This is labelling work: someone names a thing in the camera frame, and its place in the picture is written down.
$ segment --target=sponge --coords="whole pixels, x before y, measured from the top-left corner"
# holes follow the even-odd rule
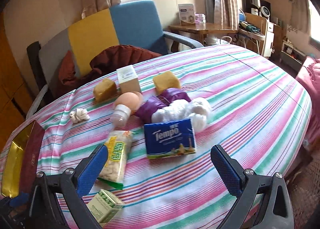
[[[103,79],[93,89],[93,95],[97,102],[104,101],[117,94],[117,86],[114,81],[109,78]]]
[[[155,76],[152,80],[156,86],[156,91],[158,95],[168,88],[181,88],[180,81],[170,71],[166,71],[162,74],[159,74]]]

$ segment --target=white box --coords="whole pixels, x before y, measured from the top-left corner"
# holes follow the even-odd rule
[[[179,4],[178,9],[181,25],[196,23],[195,9],[193,4]]]
[[[134,91],[141,93],[138,75],[132,65],[118,68],[117,75],[122,94]]]
[[[100,189],[87,207],[101,227],[104,227],[124,207],[124,203],[111,192]]]

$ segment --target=tempo tissue pack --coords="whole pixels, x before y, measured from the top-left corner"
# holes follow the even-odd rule
[[[196,140],[190,119],[145,124],[147,157],[174,157],[196,153]]]

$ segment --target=striped bedsheet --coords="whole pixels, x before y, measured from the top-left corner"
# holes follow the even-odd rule
[[[156,160],[146,158],[142,124],[131,117],[124,130],[137,136],[124,189],[97,181],[83,197],[87,203],[104,188],[126,203],[105,228],[217,227],[235,197],[228,194],[211,163],[210,149],[215,144],[258,174],[285,173],[289,168],[308,126],[311,100],[294,78],[270,61],[228,44],[162,56],[134,67],[144,99],[155,95],[152,78],[171,70],[190,98],[209,101],[212,116],[208,127],[196,135],[196,154]],[[107,77],[117,83],[116,73]],[[10,140],[34,119],[45,129],[37,169],[47,175],[76,167],[103,143],[112,129],[113,100],[95,103],[92,90],[101,79],[47,105],[17,128],[0,155],[0,178]],[[76,108],[86,108],[90,119],[72,124],[68,116]],[[69,226],[77,228],[64,199],[59,201]]]

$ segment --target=product box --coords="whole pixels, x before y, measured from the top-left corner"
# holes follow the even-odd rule
[[[31,194],[43,136],[44,129],[37,121],[32,121],[11,141],[0,174],[3,196],[16,197],[22,192]]]
[[[190,119],[145,124],[144,136],[149,159],[196,153],[196,139]]]
[[[196,23],[195,9],[193,4],[179,4],[178,9],[181,25]]]
[[[88,209],[102,227],[104,227],[123,206],[124,203],[119,198],[104,189],[100,189],[99,193],[87,204]]]
[[[133,91],[141,93],[138,75],[132,65],[118,68],[117,75],[122,94]]]
[[[196,24],[205,24],[206,19],[205,19],[205,14],[195,14],[196,15]]]

